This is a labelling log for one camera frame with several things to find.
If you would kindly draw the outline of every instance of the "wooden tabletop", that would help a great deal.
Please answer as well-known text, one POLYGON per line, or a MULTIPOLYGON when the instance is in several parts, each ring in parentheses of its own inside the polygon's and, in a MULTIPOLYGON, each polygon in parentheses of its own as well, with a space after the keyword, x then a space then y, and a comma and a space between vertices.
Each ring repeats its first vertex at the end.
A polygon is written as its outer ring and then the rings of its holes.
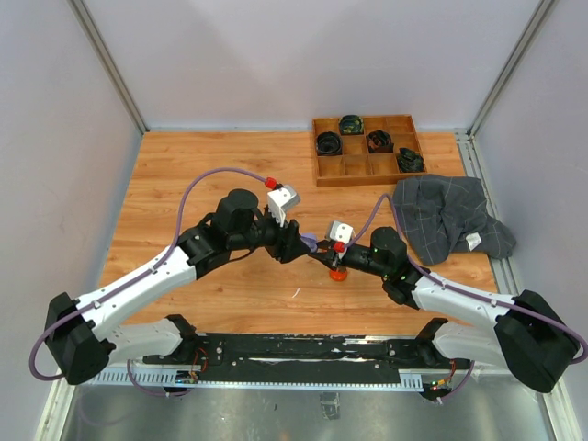
MULTIPOLYGON (((419 139, 431 173, 464 175, 451 133, 425 133, 419 139)), ((219 166, 236 166, 290 184, 301 203, 289 214, 301 232, 323 237, 339 220, 356 232, 379 195, 393 186, 317 188, 312 181, 310 133, 147 133, 141 146, 119 225, 104 270, 103 284, 151 260, 172 239, 176 210, 187 185, 219 166)), ((242 175, 212 175, 188 199, 183 229, 214 211, 236 187, 255 192, 260 204, 266 189, 242 175)), ((393 225, 382 205, 373 228, 393 225)), ((371 231, 360 240, 369 244, 371 231)), ((444 277, 495 290, 486 254, 452 254, 433 268, 444 277)), ((170 292, 129 323, 155 322, 180 313, 202 332, 415 335, 440 314, 396 305, 378 277, 350 270, 334 282, 319 262, 302 257, 281 265, 263 249, 223 266, 191 285, 170 292)))

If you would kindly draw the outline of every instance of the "wooden tray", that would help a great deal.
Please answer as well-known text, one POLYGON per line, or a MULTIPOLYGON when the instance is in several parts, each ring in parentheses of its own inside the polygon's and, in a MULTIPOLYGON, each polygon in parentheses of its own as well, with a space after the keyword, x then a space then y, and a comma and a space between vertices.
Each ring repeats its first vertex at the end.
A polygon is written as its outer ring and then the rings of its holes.
POLYGON ((364 121, 363 135, 341 135, 339 118, 318 118, 312 121, 314 143, 312 160, 314 180, 317 187, 368 186, 374 184, 395 184, 407 177, 425 175, 402 173, 398 168, 397 156, 400 148, 409 148, 421 155, 421 145, 416 137, 413 117, 410 115, 388 115, 361 117, 364 121), (394 142, 393 153, 369 153, 366 136, 374 130, 384 130, 394 142), (316 139, 325 132, 338 133, 343 142, 343 154, 318 156, 316 139))

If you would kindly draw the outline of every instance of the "dark gray fabric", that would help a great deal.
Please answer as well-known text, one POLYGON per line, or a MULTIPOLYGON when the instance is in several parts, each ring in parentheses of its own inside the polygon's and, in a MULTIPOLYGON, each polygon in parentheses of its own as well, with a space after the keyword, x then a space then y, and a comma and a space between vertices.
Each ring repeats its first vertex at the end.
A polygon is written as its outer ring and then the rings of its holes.
POLYGON ((411 177, 398 183, 392 199, 401 229, 425 265, 468 252, 466 236, 473 232, 481 243, 472 251, 501 259, 515 247, 511 232, 488 215, 481 181, 474 177, 411 177))

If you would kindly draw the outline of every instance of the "white wall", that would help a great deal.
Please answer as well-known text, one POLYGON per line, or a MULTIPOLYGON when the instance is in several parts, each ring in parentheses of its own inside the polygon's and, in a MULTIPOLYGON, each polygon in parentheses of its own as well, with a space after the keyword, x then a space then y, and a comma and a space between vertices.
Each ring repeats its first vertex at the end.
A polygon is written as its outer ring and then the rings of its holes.
MULTIPOLYGON (((588 337, 588 3, 559 2, 478 136, 515 269, 588 337)), ((568 388, 588 436, 588 363, 568 388)))
POLYGON ((537 0, 86 0, 152 128, 467 127, 537 0))
POLYGON ((0 437, 20 441, 49 390, 28 373, 47 304, 96 284, 140 136, 63 0, 0 3, 0 66, 0 437))

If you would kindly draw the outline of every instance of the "white label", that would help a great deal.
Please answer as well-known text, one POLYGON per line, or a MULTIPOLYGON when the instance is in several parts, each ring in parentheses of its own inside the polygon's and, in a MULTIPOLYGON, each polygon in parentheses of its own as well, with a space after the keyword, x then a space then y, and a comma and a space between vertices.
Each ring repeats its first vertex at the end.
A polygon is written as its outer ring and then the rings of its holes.
POLYGON ((473 251, 481 243, 481 237, 476 232, 473 232, 466 236, 466 241, 468 241, 469 250, 473 251))

